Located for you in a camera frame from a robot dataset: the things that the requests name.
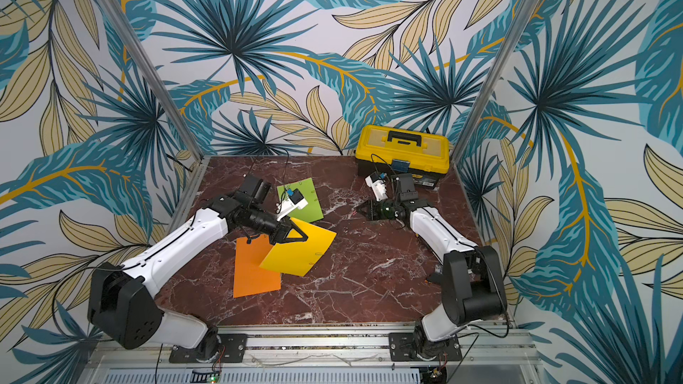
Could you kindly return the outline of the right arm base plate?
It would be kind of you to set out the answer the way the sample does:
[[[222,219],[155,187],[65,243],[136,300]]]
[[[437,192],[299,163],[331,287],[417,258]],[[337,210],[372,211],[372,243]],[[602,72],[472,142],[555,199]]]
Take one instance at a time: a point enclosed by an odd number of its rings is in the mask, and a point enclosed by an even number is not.
[[[462,360],[461,345],[457,337],[430,341],[416,332],[392,332],[389,334],[389,348],[393,362]]]

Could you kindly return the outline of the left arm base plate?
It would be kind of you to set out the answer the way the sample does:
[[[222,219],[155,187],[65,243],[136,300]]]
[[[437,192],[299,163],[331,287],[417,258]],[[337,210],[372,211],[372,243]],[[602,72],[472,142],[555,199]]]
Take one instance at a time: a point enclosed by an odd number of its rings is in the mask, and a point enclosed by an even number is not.
[[[211,334],[197,348],[173,346],[171,364],[240,364],[247,348],[246,334]]]

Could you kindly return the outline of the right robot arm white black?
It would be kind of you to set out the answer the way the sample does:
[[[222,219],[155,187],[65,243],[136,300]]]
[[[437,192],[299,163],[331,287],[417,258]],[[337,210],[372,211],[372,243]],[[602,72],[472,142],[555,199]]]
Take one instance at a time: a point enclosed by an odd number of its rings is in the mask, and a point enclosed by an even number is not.
[[[373,172],[365,178],[374,197],[357,207],[370,222],[399,220],[416,233],[441,264],[441,304],[414,329],[414,346],[440,347],[477,320],[504,315],[503,272],[496,250],[456,230],[428,200],[419,197],[411,174]]]

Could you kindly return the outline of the aluminium front rail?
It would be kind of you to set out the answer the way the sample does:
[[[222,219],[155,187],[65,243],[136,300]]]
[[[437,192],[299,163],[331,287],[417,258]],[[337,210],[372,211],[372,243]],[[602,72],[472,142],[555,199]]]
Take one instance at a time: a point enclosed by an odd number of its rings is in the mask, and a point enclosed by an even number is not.
[[[395,362],[391,355],[403,346],[390,342],[391,334],[406,334],[407,322],[346,325],[245,325],[222,326],[222,334],[245,334],[240,367],[295,366],[399,367],[432,366],[533,366],[542,364],[530,332],[508,329],[501,321],[479,321],[458,334],[463,360],[443,356],[430,361]]]

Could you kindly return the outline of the yellow black toolbox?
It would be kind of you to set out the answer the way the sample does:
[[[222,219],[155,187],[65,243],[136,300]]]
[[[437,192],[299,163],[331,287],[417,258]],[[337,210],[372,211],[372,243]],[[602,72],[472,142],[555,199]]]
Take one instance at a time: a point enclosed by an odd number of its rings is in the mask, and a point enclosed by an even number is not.
[[[359,177],[373,172],[412,174],[416,185],[435,188],[450,168],[446,137],[390,128],[366,126],[356,149]]]

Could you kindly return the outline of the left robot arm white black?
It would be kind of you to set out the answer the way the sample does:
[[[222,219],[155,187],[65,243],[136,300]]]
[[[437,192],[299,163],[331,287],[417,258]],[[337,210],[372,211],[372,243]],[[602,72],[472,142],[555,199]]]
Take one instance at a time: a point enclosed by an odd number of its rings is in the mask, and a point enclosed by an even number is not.
[[[274,245],[305,242],[307,234],[289,214],[307,206],[300,190],[287,190],[276,213],[263,202],[270,183],[253,175],[230,194],[209,200],[178,229],[141,254],[115,266],[105,262],[92,274],[87,318],[127,350],[147,342],[193,351],[201,362],[220,352],[215,328],[195,316],[162,309],[155,297],[182,267],[235,229],[251,229]]]

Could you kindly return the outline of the green paper sheet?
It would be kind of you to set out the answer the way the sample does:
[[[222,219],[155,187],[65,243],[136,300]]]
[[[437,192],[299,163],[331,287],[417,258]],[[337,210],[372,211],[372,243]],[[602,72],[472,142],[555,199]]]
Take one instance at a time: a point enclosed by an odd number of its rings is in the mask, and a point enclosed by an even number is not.
[[[324,218],[313,179],[308,178],[302,181],[277,186],[277,198],[279,199],[279,203],[285,188],[290,188],[290,190],[296,190],[298,188],[308,201],[308,205],[304,209],[292,211],[287,215],[288,217],[308,223],[318,222]]]

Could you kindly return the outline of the yellow paper sheet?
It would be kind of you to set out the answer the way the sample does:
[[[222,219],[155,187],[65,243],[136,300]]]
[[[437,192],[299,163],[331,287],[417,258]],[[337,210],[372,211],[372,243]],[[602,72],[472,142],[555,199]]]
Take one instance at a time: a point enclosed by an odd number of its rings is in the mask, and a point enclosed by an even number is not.
[[[336,237],[333,231],[297,218],[293,218],[293,223],[306,234],[308,239],[275,244],[260,264],[264,270],[304,277],[322,258]]]

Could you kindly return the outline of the orange paper sheet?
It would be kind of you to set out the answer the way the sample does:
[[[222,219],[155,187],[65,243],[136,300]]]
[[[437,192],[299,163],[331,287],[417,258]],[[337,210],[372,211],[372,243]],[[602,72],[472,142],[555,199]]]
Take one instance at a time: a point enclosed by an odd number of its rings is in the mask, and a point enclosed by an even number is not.
[[[271,249],[272,245],[267,235],[261,235],[254,239],[237,239],[233,284],[234,298],[269,293],[281,289],[281,275],[260,267]]]

